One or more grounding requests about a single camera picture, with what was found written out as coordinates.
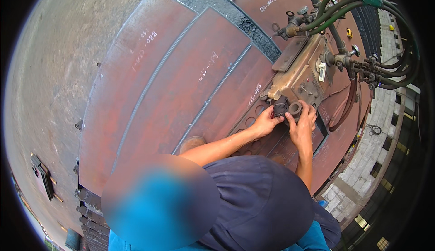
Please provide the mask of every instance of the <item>bolt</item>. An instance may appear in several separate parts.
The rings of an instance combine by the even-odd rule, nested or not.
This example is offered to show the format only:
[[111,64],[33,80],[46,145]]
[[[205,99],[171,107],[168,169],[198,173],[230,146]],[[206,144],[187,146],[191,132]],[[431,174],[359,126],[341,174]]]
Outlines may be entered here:
[[343,72],[343,63],[341,63],[341,61],[337,61],[335,63],[335,65],[337,65],[338,69],[340,70],[340,73]]

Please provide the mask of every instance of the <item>red hose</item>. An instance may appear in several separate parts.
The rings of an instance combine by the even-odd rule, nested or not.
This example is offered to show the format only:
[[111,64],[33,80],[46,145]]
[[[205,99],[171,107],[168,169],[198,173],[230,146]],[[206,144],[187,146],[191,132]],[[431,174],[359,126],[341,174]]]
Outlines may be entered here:
[[346,102],[346,106],[345,106],[345,110],[343,111],[343,114],[341,115],[340,120],[338,121],[338,123],[336,123],[333,126],[329,126],[329,131],[334,132],[335,130],[338,129],[338,127],[345,121],[345,119],[349,116],[353,104],[355,102],[355,96],[356,96],[356,88],[358,86],[358,76],[355,77],[355,80],[352,82],[351,81],[351,88],[349,90],[349,95],[351,97],[348,97],[348,100]]

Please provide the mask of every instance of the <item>man's hand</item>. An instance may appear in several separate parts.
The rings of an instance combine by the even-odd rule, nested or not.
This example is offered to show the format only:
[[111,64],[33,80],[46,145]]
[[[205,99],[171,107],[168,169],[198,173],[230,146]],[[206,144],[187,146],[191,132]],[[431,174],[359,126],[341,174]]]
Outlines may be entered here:
[[302,105],[302,113],[299,121],[296,125],[295,119],[286,112],[285,117],[290,124],[290,138],[293,144],[299,151],[299,156],[306,158],[312,158],[313,145],[311,140],[311,134],[316,129],[316,109],[307,105],[304,101],[298,101]]
[[265,135],[272,132],[277,124],[284,122],[284,117],[280,116],[274,118],[273,116],[273,106],[270,106],[258,116],[258,118],[255,120],[255,123],[251,125],[247,130],[255,133],[257,139],[264,137]]

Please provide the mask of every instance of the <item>blue shirt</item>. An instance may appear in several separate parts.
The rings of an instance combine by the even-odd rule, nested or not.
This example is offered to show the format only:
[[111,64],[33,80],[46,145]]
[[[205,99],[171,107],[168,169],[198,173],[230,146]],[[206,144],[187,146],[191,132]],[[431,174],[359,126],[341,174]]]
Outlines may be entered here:
[[[189,246],[177,249],[177,251],[203,251],[211,250],[199,243],[195,242]],[[323,237],[322,230],[317,221],[313,221],[309,230],[305,235],[297,241],[294,245],[285,248],[283,251],[329,251],[326,245],[325,238]],[[149,251],[143,248],[136,248],[131,246],[126,241],[118,237],[112,230],[109,235],[109,251]]]

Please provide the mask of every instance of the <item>window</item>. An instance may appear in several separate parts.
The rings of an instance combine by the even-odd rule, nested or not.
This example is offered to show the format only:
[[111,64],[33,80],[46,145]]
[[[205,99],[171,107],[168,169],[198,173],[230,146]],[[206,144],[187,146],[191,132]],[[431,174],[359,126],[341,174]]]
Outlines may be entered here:
[[390,146],[391,146],[391,142],[393,141],[393,139],[392,138],[390,138],[389,136],[387,136],[386,138],[385,138],[385,141],[384,141],[384,145],[382,146],[382,148],[384,148],[385,150],[389,150],[390,149]]
[[356,216],[354,220],[355,222],[358,223],[359,226],[361,226],[362,229],[364,229],[364,231],[367,231],[367,229],[370,227],[367,221],[359,214]]
[[400,103],[402,101],[402,96],[396,94],[396,103]]
[[394,126],[397,126],[398,118],[399,118],[399,115],[393,113],[393,117],[391,118],[391,124]]
[[382,237],[376,245],[378,246],[379,250],[384,251],[387,249],[389,244],[390,243],[384,237]]
[[372,171],[370,172],[370,175],[373,176],[374,178],[376,178],[379,171],[381,170],[381,167],[382,167],[382,164],[380,164],[378,161],[376,161],[375,164],[373,165],[373,168],[372,168]]
[[403,144],[401,144],[400,142],[397,142],[397,148],[398,148],[400,151],[406,153],[406,150],[407,150],[406,146],[403,145]]

